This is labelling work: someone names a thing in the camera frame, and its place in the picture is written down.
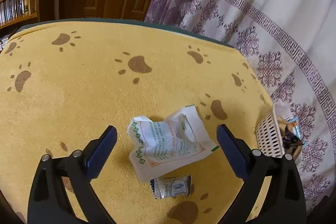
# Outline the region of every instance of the snack wrapper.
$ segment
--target snack wrapper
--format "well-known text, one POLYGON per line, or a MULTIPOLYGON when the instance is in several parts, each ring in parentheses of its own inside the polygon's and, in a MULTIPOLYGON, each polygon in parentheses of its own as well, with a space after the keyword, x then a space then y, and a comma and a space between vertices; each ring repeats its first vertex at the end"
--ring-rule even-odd
POLYGON ((177 195, 189 196, 191 175, 179 178, 156 178, 151 180, 154 197, 169 198, 177 195))
POLYGON ((180 108, 162 122, 134 117, 127 133, 135 145, 129 159, 141 182, 202 160, 219 148, 210 139, 195 105, 180 108))

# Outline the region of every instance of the book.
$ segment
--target book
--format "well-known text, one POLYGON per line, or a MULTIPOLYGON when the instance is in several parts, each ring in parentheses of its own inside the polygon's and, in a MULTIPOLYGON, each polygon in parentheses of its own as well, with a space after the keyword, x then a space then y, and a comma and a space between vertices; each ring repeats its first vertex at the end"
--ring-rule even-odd
POLYGON ((29 6, 29 13, 34 12, 35 11, 35 0, 29 0, 28 6, 29 6))
POLYGON ((9 16, 13 19, 12 0, 8 0, 9 16))
POLYGON ((21 0, 21 9, 22 9, 22 14, 25 14, 25 0, 21 0))
POLYGON ((13 0, 13 2, 14 2, 14 12, 15 12, 15 18, 17 18, 19 15, 18 15, 18 13, 17 13, 17 3, 16 3, 16 0, 13 0))
POLYGON ((25 14, 29 12, 29 9, 28 9, 28 0, 24 0, 24 3, 25 3, 25 14))
POLYGON ((20 0, 16 0, 16 7, 17 7, 17 13, 18 15, 22 15, 22 10, 21 10, 21 7, 20 7, 20 0))
POLYGON ((1 17, 2 17, 2 22, 5 23, 5 14, 4 14, 4 8, 3 8, 3 2, 0 3, 0 9, 1 9, 1 17))
POLYGON ((5 21, 8 21, 8 17, 7 17, 7 5, 6 5, 6 1, 3 2, 3 12, 5 14, 5 21))
POLYGON ((15 1, 12 0, 12 11, 13 11, 13 18, 16 18, 16 10, 15 10, 15 1))

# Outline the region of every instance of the metal screw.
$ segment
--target metal screw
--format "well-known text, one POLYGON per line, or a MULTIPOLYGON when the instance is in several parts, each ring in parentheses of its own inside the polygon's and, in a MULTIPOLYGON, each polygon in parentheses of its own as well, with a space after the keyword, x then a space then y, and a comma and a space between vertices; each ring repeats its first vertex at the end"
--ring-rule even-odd
POLYGON ((48 154, 42 156, 42 161, 47 161, 50 158, 48 154))
POLYGON ((258 149, 253 149, 252 154, 255 155, 256 157, 259 157, 259 156, 261 156, 261 151, 258 150, 258 149))
POLYGON ((76 151, 74 151, 74 152, 72 153, 72 155, 73 155, 75 158, 79 157, 81 154, 82 154, 82 151, 81 151, 81 150, 76 150, 76 151))
POLYGON ((285 154, 285 158, 287 159, 287 160, 292 160, 293 159, 293 157, 292 157, 292 155, 291 154, 285 154))

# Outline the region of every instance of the candy wrapper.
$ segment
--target candy wrapper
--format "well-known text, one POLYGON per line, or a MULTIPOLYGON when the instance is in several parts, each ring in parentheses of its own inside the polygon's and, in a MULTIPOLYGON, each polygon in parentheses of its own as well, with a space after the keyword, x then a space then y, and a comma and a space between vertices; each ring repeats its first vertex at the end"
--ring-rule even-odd
POLYGON ((307 145, 307 142, 303 140, 303 135, 300 133, 299 118, 294 117, 285 120, 277 116, 277 121, 285 152, 291 154, 294 160, 296 160, 302 148, 307 145))
POLYGON ((182 107, 162 122, 134 117, 127 133, 135 145, 129 159, 141 182, 202 160, 219 148, 210 139, 195 105, 182 107))
POLYGON ((189 196, 191 176, 179 178, 156 178, 151 180, 151 187, 155 198, 169 198, 177 195, 189 196))

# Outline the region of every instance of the blue gripper pad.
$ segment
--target blue gripper pad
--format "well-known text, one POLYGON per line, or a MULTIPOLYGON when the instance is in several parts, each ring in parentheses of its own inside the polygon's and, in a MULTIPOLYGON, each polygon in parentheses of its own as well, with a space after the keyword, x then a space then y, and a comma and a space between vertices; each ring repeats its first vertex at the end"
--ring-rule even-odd
POLYGON ((113 126, 109 126, 103 135, 94 141, 98 141, 99 143, 85 162, 85 177, 88 181, 97 178, 104 167, 105 162, 117 142, 117 130, 113 126))
POLYGON ((222 124, 217 127, 217 141, 233 172, 235 172, 236 177, 246 181, 249 176, 248 163, 232 138, 234 136, 225 125, 222 124))

